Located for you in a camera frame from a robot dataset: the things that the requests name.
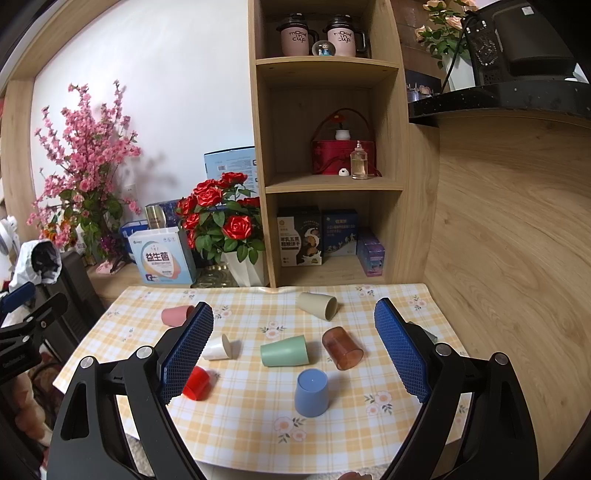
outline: small potted plant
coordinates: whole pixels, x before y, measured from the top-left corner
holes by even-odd
[[[244,186],[247,178],[226,172],[220,180],[199,183],[178,202],[178,224],[186,230],[189,246],[207,260],[227,263],[241,287],[264,287],[268,280],[261,253],[261,202]]]
[[[116,271],[117,260],[125,256],[118,233],[123,205],[141,213],[135,199],[115,195],[117,167],[127,157],[140,156],[141,149],[135,146],[137,132],[129,132],[130,117],[122,115],[119,81],[113,84],[114,105],[109,108],[103,103],[99,119],[92,114],[88,85],[70,84],[68,91],[76,91],[80,101],[78,110],[61,110],[66,119],[63,141],[49,118],[49,107],[41,110],[47,134],[41,128],[34,134],[59,171],[45,177],[43,193],[33,203],[34,211],[27,220],[27,224],[37,225],[40,238],[48,238],[62,249],[76,244],[80,225],[87,253],[97,252],[106,258],[97,269],[99,273]]]
[[[462,30],[462,18],[466,16],[466,11],[478,10],[475,0],[453,0],[453,2],[459,6],[459,11],[449,8],[441,0],[428,0],[423,8],[429,12],[429,20],[433,23],[433,28],[423,25],[415,29],[417,41],[433,58],[437,59],[439,68],[445,67],[446,70],[452,67],[453,54],[458,47]],[[458,58],[450,78],[452,90],[474,86],[470,53],[465,37],[460,41]]]

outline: purple box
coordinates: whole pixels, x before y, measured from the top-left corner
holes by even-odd
[[[382,276],[384,255],[384,247],[375,235],[370,230],[362,230],[357,239],[357,257],[368,277]]]

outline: gray cup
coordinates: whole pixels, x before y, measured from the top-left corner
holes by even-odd
[[[322,415],[329,408],[329,379],[322,370],[309,368],[298,375],[295,407],[308,418]]]

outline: white vase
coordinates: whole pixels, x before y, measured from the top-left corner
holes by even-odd
[[[449,55],[443,56],[443,65],[446,72],[449,72],[452,58],[453,57]],[[452,73],[449,76],[448,83],[451,91],[476,86],[474,83],[474,70],[472,70],[472,64],[458,55]]]
[[[259,258],[254,265],[248,257],[244,262],[239,262],[236,252],[222,254],[222,261],[228,265],[234,280],[241,287],[266,287],[269,283],[265,252],[259,252]]]

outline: tablecloth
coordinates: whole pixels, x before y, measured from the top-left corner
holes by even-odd
[[[295,307],[301,291],[327,293],[339,301],[331,322]],[[161,289],[130,287],[114,302],[57,377],[62,391],[80,360],[124,359],[142,345],[155,345],[167,329],[163,308],[209,303],[215,333],[232,342],[233,359],[198,365],[210,372],[212,390],[204,401],[185,396],[168,405],[189,452],[212,465],[274,473],[323,473],[389,463],[419,409],[379,338],[373,311],[389,297],[406,321],[412,320],[465,350],[424,284],[334,287]],[[339,371],[321,343],[322,334],[343,326],[365,351],[359,365]],[[311,365],[266,368],[259,346],[294,335],[306,336]],[[315,367],[329,377],[331,401],[320,417],[307,419],[294,408],[297,375]],[[138,437],[126,397],[118,397],[125,431]],[[463,395],[448,441],[458,439],[469,396]]]

